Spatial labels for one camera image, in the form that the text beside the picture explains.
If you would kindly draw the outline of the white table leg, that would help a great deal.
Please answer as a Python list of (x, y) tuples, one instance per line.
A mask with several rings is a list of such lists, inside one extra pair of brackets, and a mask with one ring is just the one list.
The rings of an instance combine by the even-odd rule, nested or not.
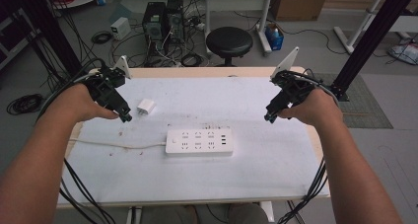
[(141, 224), (142, 208), (140, 206), (131, 206), (128, 208), (126, 224)]
[(274, 218), (274, 211), (273, 211), (273, 205), (271, 201), (260, 201), (259, 202), (260, 207), (264, 211), (264, 213), (267, 216), (268, 222), (270, 224), (273, 224), (275, 222)]

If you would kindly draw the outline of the person's left hand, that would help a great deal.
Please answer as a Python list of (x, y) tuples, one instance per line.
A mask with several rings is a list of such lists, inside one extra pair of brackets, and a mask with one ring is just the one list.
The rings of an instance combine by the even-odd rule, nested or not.
[(95, 103), (84, 84), (76, 84), (62, 92), (47, 108), (45, 115), (62, 121), (80, 122), (95, 117), (116, 119), (116, 112)]

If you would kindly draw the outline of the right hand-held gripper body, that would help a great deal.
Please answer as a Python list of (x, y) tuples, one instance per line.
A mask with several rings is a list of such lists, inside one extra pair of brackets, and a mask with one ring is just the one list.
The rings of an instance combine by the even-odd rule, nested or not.
[(270, 101), (269, 109), (271, 111), (281, 111), (289, 105), (296, 106), (302, 103), (318, 84), (313, 78), (291, 70), (298, 52), (299, 48), (296, 46), (277, 65), (270, 76), (270, 82), (281, 89), (279, 94)]

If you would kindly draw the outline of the brown cardboard box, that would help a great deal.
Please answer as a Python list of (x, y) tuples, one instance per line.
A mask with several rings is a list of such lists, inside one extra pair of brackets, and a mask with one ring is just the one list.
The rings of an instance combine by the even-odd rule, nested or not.
[(272, 0), (270, 13), (276, 21), (316, 21), (325, 0)]

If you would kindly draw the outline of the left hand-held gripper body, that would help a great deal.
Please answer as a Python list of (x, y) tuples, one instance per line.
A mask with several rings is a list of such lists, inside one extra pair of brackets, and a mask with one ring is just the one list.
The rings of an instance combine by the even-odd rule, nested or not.
[(129, 106), (116, 89), (131, 78), (127, 57), (122, 55), (110, 67), (103, 61), (98, 72), (84, 80), (92, 99), (110, 111), (129, 111)]

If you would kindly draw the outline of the white desk leg frame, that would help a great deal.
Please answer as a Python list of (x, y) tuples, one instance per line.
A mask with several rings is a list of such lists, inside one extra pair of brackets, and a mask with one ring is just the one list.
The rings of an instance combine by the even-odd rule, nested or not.
[[(369, 7), (365, 10), (365, 14), (360, 25), (349, 36), (346, 36), (340, 27), (333, 28), (336, 36), (339, 38), (341, 44), (349, 54), (354, 51), (354, 44), (360, 34), (368, 29), (375, 16), (378, 14), (377, 8), (382, 1), (383, 0), (372, 1)], [(398, 33), (402, 39), (410, 39), (409, 33), (418, 33), (418, 2), (411, 8), (406, 7), (401, 12), (397, 20), (392, 24), (389, 31)]]

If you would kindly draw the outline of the white table cover sheet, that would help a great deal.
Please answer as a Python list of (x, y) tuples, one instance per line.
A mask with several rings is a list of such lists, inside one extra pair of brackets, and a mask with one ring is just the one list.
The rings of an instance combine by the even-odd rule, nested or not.
[[(129, 122), (85, 122), (67, 158), (102, 204), (293, 199), (314, 180), (306, 126), (264, 119), (279, 92), (266, 77), (132, 79), (118, 91), (131, 108), (156, 106)], [(166, 153), (169, 130), (209, 128), (232, 130), (232, 155)]]

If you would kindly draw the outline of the blue box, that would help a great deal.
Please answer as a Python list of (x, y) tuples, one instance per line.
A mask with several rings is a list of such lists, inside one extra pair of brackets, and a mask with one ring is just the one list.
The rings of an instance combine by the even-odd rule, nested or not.
[(265, 36), (272, 50), (282, 48), (284, 35), (277, 24), (268, 24), (265, 28)]

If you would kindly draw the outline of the white charger plug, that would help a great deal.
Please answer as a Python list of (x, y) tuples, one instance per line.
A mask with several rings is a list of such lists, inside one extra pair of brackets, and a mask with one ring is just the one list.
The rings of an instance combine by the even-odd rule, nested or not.
[(137, 106), (137, 111), (139, 114), (148, 115), (155, 108), (156, 103), (150, 99), (143, 99)]

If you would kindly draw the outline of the clear plastic bag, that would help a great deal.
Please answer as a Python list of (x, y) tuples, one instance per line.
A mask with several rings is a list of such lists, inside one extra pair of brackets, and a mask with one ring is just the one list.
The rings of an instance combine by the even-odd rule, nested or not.
[(391, 47), (387, 53), (396, 60), (418, 65), (418, 44), (407, 43)]

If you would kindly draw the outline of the black round stool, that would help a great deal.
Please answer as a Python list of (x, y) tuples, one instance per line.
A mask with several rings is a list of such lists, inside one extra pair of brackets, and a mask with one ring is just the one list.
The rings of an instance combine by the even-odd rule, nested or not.
[(223, 66), (231, 67), (234, 57), (243, 57), (251, 50), (253, 39), (250, 33), (240, 28), (222, 27), (207, 36), (206, 46), (224, 59)]

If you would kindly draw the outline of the grey floor mat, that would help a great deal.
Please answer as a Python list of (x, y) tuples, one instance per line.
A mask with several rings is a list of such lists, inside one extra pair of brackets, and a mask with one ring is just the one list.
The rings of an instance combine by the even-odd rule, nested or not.
[(360, 75), (350, 84), (339, 106), (344, 114), (344, 122), (350, 128), (393, 129)]

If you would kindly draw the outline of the black computer tower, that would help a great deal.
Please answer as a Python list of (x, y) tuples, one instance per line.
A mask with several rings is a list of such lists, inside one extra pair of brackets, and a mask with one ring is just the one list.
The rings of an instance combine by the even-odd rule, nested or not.
[(171, 43), (180, 44), (184, 41), (183, 0), (168, 0), (166, 8)]
[(154, 56), (164, 47), (167, 36), (166, 4), (164, 2), (149, 2), (142, 20), (142, 27), (148, 44), (147, 54)]

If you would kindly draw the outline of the white power supply box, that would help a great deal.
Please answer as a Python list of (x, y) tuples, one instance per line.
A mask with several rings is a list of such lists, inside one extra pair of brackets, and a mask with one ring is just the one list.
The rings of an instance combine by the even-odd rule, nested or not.
[(125, 17), (120, 17), (110, 26), (110, 29), (113, 37), (117, 40), (124, 39), (131, 32), (129, 21)]

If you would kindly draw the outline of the black metal frame post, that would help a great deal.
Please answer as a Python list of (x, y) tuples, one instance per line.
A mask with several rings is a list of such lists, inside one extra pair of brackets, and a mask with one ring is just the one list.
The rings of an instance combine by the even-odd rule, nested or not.
[(384, 0), (371, 25), (356, 40), (354, 51), (349, 54), (348, 60), (330, 86), (330, 91), (339, 101), (345, 95), (350, 84), (373, 54), (383, 37), (389, 32), (392, 24), (411, 1)]
[(82, 69), (81, 63), (62, 32), (58, 21), (53, 16), (49, 2), (47, 0), (21, 1), (24, 11), (29, 15), (32, 23), (43, 33), (64, 68), (71, 76), (75, 76)]

